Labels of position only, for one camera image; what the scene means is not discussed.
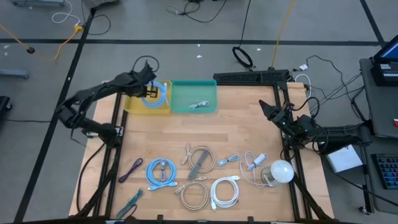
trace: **yellow cable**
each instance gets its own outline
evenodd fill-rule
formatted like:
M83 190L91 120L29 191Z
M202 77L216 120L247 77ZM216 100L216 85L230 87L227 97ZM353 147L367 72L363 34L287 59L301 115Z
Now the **yellow cable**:
M274 58L272 59L271 67L274 67L275 59L276 59L276 54L277 54L277 52L278 52L279 41L280 41L280 38L282 37L282 32L284 31L284 28L285 28L287 19L289 18L290 13L292 12L293 6L294 6L294 0L292 0L292 1L290 2L289 10L287 11L286 17L285 17L284 22L283 22L283 24L282 24L282 27L280 28L279 35L278 35L278 39L276 40L276 46L275 46L275 51L274 51Z
M28 45L22 43L22 41L20 41L14 34L12 34L11 32L9 32L3 25L0 24L0 28L1 28L2 30L6 31L6 33L8 33L12 38L14 38L19 44L21 44L22 46L24 46L26 49L29 49L29 48L30 48ZM58 48L58 50L57 50L57 54L55 55L55 57L54 57L53 59L48 59L46 56L43 56L43 55L41 55L41 54L38 54L38 55L39 55L40 57L46 59L46 60L49 60L49 61L54 61L54 60L58 59L58 56L60 55L60 52L61 52L62 47L63 47L67 42L69 42L70 40L72 40L72 38L74 38L74 37L76 36L77 33L79 33L80 31L83 30L83 27L82 27L82 26L74 26L73 28L74 28L74 30L75 30L74 33L69 37L69 39L67 39L64 43L62 43L62 44L59 46L59 48Z

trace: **keyboard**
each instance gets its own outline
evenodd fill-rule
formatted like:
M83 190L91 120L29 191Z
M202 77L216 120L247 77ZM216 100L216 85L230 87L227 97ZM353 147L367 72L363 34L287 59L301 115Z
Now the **keyboard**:
M398 189L398 154L372 154L384 189Z
M215 73L213 79L217 83L275 83L286 82L289 79L289 71L285 70L268 70L255 72L231 72L231 73Z

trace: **teal plastic bin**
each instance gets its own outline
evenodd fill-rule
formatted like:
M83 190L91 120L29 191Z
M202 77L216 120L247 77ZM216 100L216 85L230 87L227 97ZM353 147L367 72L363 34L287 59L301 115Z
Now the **teal plastic bin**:
M173 113L214 113L217 110L217 82L215 80L172 80ZM204 100L208 106L189 108Z

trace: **wooden table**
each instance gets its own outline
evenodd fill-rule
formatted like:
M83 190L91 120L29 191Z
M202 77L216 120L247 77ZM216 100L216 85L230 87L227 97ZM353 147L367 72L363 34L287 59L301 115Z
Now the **wooden table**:
M301 83L289 83L291 102L301 105L305 101L304 87ZM272 87L268 86L218 86L218 110L214 114L169 114L169 115L129 115L124 135L118 177L124 175L139 157L144 159L138 168L123 184L116 184L111 217L119 212L123 206L141 188L144 195L138 200L138 209L134 216L138 219L156 219L157 215L164 215L165 220L223 220L245 221L253 216L255 221L294 221L292 204L287 184L276 188L266 187L258 189L243 178L238 181L239 202L231 208L218 208L212 211L208 206L196 213L183 209L178 197L174 194L175 187L165 187L150 192L145 177L148 163L158 157L170 159L177 167L176 181L182 185L187 181L190 168L188 164L181 165L180 160L185 156L185 146L190 143L193 147L205 144L215 152L217 161L238 154L242 156L246 151L255 155L268 154L268 161L263 167L270 166L280 159L282 141L278 128L266 119L259 106L258 100L275 104ZM96 105L94 120L105 123L111 121L114 106L114 96L102 99ZM309 113L308 106L295 112L295 116ZM87 144L82 165L101 145L99 139L90 139ZM98 154L87 166L81 182L80 201L84 203L92 196L98 186L104 150ZM307 182L307 189L325 213L333 217L328 189L320 158L314 152L302 150L302 164ZM261 182L257 169L257 180ZM245 173L252 179L252 173ZM239 175L238 162L230 162L223 167L216 166L205 174L205 181L209 188L220 177ZM297 190L300 214L304 218L302 196ZM101 211L108 191L103 194ZM229 200L233 195L233 188L229 183L221 183L217 188L217 196L221 200ZM202 195L199 188L186 190L188 203L199 203ZM76 213L76 193L71 205L70 214Z

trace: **gray floor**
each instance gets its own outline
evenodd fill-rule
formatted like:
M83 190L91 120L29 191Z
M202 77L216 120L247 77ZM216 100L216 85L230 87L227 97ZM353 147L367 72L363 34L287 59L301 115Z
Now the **gray floor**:
M70 0L73 13L81 18L80 0ZM366 0L384 40L398 33L394 0ZM167 13L165 6L182 8L183 0L121 0L117 5L102 7L96 13L106 14L112 28L105 35L89 35L89 39L171 40L171 39L239 39L248 1L228 0L219 16L209 24L200 24L186 17ZM206 0L195 17L207 19L218 10L221 2ZM289 0L252 0L245 39L276 40ZM74 18L54 24L51 15L68 12L68 8L34 5L15 7L9 1L0 2L0 21L22 39L66 39L70 36ZM100 32L107 22L94 20L91 31ZM0 39L9 38L0 32ZM359 0L296 0L286 25L283 40L377 41ZM44 55L54 55L58 44L32 44ZM56 62L47 62L29 55L17 44L0 44L0 67L26 69L30 79L0 78L0 94L12 98L14 107L8 114L12 119L51 118L62 85L68 73L77 44L67 44ZM272 60L273 45L244 45L258 70L266 69ZM68 94L96 85L102 80L131 69L140 55L159 59L160 79L212 78L216 72L244 71L236 62L232 45L201 44L85 44ZM344 73L344 80L359 73L359 59L374 55L379 47L281 45L276 68L297 68L305 59L317 54L334 61ZM326 93L341 85L340 76L327 62L315 58L305 71L313 86ZM361 78L350 86L362 85ZM314 95L322 98L315 90ZM358 98L362 111L368 114L364 95ZM322 105L318 122L321 125L355 124L355 117L346 96ZM35 160L42 145L48 124L5 122L0 132L0 223L12 222ZM85 138L76 132L76 137ZM24 221L63 218L68 215L83 148L69 140L69 131L58 124L49 152ZM357 208L364 204L362 192L326 173L335 217L346 222L397 223L398 215L376 212L364 216Z

